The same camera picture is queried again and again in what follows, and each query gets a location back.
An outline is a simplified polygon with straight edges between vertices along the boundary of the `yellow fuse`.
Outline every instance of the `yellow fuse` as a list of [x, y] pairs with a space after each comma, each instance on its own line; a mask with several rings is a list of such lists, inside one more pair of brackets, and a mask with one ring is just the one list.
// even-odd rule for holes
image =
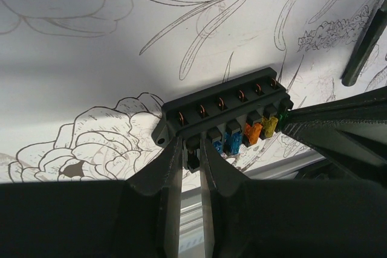
[[263, 117], [262, 125], [264, 126], [264, 132], [266, 138], [271, 138], [276, 130], [278, 123], [278, 118], [270, 117], [270, 119], [266, 119]]
[[244, 135], [249, 139], [250, 145], [254, 145], [258, 142], [259, 134], [261, 134], [262, 125], [255, 123], [252, 127], [246, 123], [246, 130]]

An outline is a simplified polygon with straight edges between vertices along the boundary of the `blue fuse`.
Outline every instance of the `blue fuse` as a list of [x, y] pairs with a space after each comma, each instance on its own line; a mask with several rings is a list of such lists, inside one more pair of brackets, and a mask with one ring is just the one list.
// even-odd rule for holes
[[220, 133], [217, 127], [211, 128], [207, 131], [207, 138], [211, 141], [212, 145], [219, 152], [223, 152], [222, 133]]
[[241, 125], [232, 120], [226, 125], [226, 141], [227, 154], [236, 155], [239, 153], [239, 147], [242, 143]]

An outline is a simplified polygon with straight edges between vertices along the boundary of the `fuse box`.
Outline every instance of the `fuse box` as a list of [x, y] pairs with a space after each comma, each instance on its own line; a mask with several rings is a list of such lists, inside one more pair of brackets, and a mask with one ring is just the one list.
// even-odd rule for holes
[[236, 155], [280, 131], [279, 120], [292, 109], [276, 71], [264, 68], [228, 82], [167, 102], [152, 139], [166, 147], [174, 136], [183, 139], [183, 166], [199, 168], [200, 138], [208, 138], [219, 153]]

